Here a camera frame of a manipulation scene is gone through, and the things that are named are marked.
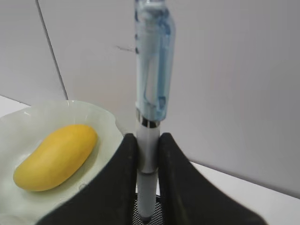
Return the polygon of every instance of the white plate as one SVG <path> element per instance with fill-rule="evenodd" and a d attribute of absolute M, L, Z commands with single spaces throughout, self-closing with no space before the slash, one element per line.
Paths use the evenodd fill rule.
<path fill-rule="evenodd" d="M 67 181 L 43 192 L 28 192 L 13 181 L 15 168 L 54 130 L 86 124 L 98 142 L 85 163 Z M 70 199 L 107 164 L 123 136 L 115 117 L 105 109 L 80 101 L 51 101 L 0 118 L 0 225 L 32 224 Z"/>

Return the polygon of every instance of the mango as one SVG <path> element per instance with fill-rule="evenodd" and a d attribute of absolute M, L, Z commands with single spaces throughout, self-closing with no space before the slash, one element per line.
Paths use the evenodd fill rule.
<path fill-rule="evenodd" d="M 45 191 L 67 180 L 84 163 L 97 142 L 87 125 L 69 125 L 48 135 L 15 170 L 15 184 L 28 191 Z"/>

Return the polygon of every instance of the pen cap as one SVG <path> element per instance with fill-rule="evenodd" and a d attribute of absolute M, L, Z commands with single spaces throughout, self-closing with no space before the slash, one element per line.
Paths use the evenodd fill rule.
<path fill-rule="evenodd" d="M 164 0 L 135 3 L 137 57 L 136 107 L 143 117 L 166 117 L 175 40 L 175 24 Z"/>

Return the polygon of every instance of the white table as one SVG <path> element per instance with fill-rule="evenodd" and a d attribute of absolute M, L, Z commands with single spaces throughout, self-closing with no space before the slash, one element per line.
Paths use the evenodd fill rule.
<path fill-rule="evenodd" d="M 0 96 L 0 117 L 27 105 Z M 300 200 L 192 163 L 211 183 L 231 198 L 260 214 L 269 225 L 299 225 Z"/>

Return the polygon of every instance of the ballpoint pen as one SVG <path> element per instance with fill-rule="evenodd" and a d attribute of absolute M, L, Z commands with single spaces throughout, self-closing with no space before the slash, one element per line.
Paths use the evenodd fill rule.
<path fill-rule="evenodd" d="M 142 222 L 148 224 L 155 209 L 159 125 L 167 112 L 175 39 L 175 25 L 164 0 L 135 0 L 135 31 L 137 204 Z"/>

